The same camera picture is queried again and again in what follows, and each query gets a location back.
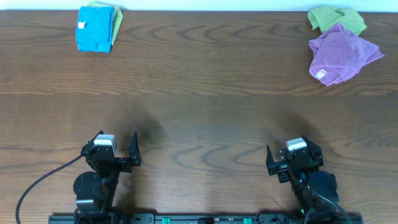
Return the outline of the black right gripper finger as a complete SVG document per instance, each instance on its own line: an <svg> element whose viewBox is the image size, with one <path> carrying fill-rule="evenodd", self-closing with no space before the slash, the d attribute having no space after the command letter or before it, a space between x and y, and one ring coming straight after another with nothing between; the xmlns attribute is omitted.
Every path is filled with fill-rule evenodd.
<svg viewBox="0 0 398 224"><path fill-rule="evenodd" d="M323 154L320 146L316 145L314 142L309 140L305 135L302 135L303 140L307 144L310 156L313 160L318 161L319 165L323 165Z"/></svg>
<svg viewBox="0 0 398 224"><path fill-rule="evenodd" d="M269 145L266 146L266 149L267 149L266 166L267 168L273 168L275 165L275 161Z"/></svg>

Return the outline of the purple cloth with label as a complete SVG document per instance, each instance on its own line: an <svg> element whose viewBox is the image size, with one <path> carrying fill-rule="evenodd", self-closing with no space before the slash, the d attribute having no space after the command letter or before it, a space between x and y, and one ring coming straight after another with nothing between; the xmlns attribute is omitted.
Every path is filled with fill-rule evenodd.
<svg viewBox="0 0 398 224"><path fill-rule="evenodd" d="M379 46L364 40L340 23L308 43L313 52L312 77L330 86L353 78L367 64L384 55Z"/></svg>

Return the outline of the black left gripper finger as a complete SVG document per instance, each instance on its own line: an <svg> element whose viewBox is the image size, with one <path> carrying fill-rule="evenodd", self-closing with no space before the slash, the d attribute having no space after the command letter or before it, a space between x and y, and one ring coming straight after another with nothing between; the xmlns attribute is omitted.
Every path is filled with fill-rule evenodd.
<svg viewBox="0 0 398 224"><path fill-rule="evenodd" d="M137 132L135 131L132 135L129 148L127 149L129 154L129 158L131 160L131 164L133 166L141 165L141 154L139 152L138 140L137 140Z"/></svg>
<svg viewBox="0 0 398 224"><path fill-rule="evenodd" d="M89 140L89 144L94 144L94 140L97 138L98 135L104 134L103 130L100 130L91 140Z"/></svg>

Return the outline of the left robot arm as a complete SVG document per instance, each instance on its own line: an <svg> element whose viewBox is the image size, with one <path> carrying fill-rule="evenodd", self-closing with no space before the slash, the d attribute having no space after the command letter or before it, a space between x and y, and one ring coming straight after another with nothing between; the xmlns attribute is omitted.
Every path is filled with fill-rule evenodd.
<svg viewBox="0 0 398 224"><path fill-rule="evenodd" d="M113 207L113 199L122 172L141 165L137 133L133 133L127 157L116 157L115 136L99 131L81 149L80 155L92 168L74 181L77 209L73 223L129 223L128 216Z"/></svg>

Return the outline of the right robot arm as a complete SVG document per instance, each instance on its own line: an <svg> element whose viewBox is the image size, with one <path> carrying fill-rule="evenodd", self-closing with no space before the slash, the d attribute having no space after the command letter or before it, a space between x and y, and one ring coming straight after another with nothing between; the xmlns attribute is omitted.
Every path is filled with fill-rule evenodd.
<svg viewBox="0 0 398 224"><path fill-rule="evenodd" d="M332 219L339 196L334 174L321 171L322 149L306 136L286 142L281 160L275 161L269 146L266 166L269 175L276 175L280 183L291 184L300 211L295 220L301 223L320 223Z"/></svg>

